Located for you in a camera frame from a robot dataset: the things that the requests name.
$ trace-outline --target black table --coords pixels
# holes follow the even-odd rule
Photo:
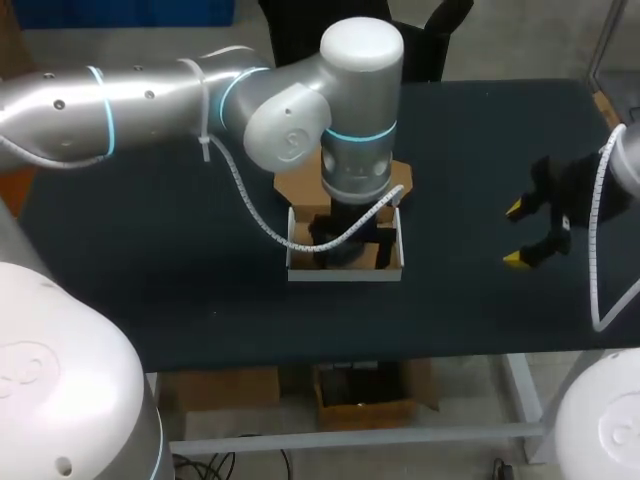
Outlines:
[[[546,234],[504,213],[543,155],[608,130],[572,81],[406,87],[395,156],[413,166],[396,284],[287,284],[285,251],[254,224],[217,154],[195,139],[79,172],[42,172],[22,225],[58,281],[113,320],[147,371],[640,345],[640,301],[591,329],[586,232],[536,271],[502,257]],[[272,176],[237,152],[258,209],[286,230]],[[603,314],[640,275],[640,212],[600,232]]]

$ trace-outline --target gray floor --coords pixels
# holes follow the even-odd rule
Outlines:
[[[394,18],[422,25],[438,2],[389,3]],[[622,47],[640,43],[640,29],[634,28],[640,21],[640,0],[631,3]],[[230,44],[249,45],[271,57],[269,32],[257,1],[237,0],[237,5],[231,28],[29,31],[26,39],[36,60],[52,67],[174,59]],[[445,78],[584,77],[609,5],[610,0],[477,0],[453,38]],[[625,58],[639,58],[625,48],[616,49]],[[612,55],[609,63],[616,63],[617,57]]]
[[[390,4],[396,19],[420,25],[438,1],[390,0]],[[640,44],[640,29],[636,28],[640,0],[631,3],[630,20],[607,59],[608,66],[640,62],[628,48]],[[583,78],[609,4],[610,0],[477,0],[452,41],[445,78]],[[26,40],[35,59],[45,67],[104,67],[193,57],[230,44],[249,45],[272,57],[267,25],[256,0],[238,0],[236,22],[231,28],[30,31]],[[574,354],[529,356],[543,399],[553,395],[574,358]],[[425,411],[422,421],[507,421],[509,407],[504,396],[496,393],[491,363],[487,357],[436,360],[442,411]],[[313,405],[291,399],[267,411],[190,414],[187,436],[194,439],[314,428]],[[304,480],[486,480],[490,461],[496,455],[514,462],[520,479],[561,479],[557,467],[525,466],[521,449],[510,441],[296,451],[292,463],[296,478]],[[258,478],[284,479],[281,457],[274,453],[239,455],[234,480]]]

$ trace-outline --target black chair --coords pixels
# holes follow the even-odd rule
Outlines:
[[[451,34],[473,7],[473,0],[443,0],[424,28],[393,21],[387,0],[260,0],[267,17],[276,66],[310,57],[324,31],[345,18],[364,16],[393,23],[405,43],[403,83],[438,82]]]

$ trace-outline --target cardboard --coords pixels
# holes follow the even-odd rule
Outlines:
[[[0,78],[7,80],[34,70],[11,0],[0,0]]]
[[[331,197],[322,187],[321,154],[318,150],[302,167],[279,173],[274,179],[274,188],[290,203],[288,240],[303,245],[312,245],[309,224],[315,215],[330,212]],[[411,167],[393,161],[391,163],[391,186],[404,185],[402,198],[413,189]],[[287,250],[286,267],[289,281],[399,281],[404,268],[402,223],[398,208],[385,207],[378,213],[378,224],[397,229],[396,244],[391,263],[385,270],[375,269],[378,245],[366,244],[364,254],[351,264],[336,269],[320,269],[313,254]]]
[[[438,393],[429,359],[409,360],[401,365],[408,392],[404,400],[371,405],[326,407],[322,398],[319,370],[314,369],[314,390],[318,404],[318,425],[323,431],[401,428],[413,423],[418,405],[439,411]]]
[[[0,79],[8,80],[35,70],[10,0],[0,0]],[[35,175],[35,168],[0,176],[0,197],[14,216],[18,216]]]
[[[613,105],[611,105],[611,102],[604,93],[594,93],[593,101],[596,103],[598,110],[600,110],[600,112],[604,116],[604,119],[606,120],[607,125],[611,130],[622,123],[620,122],[620,117],[618,117],[615,108],[613,108]]]
[[[275,367],[163,373],[162,382],[183,412],[271,407],[280,402]]]

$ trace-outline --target blue wall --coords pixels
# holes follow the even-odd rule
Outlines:
[[[234,0],[14,0],[23,29],[208,27],[233,23]]]

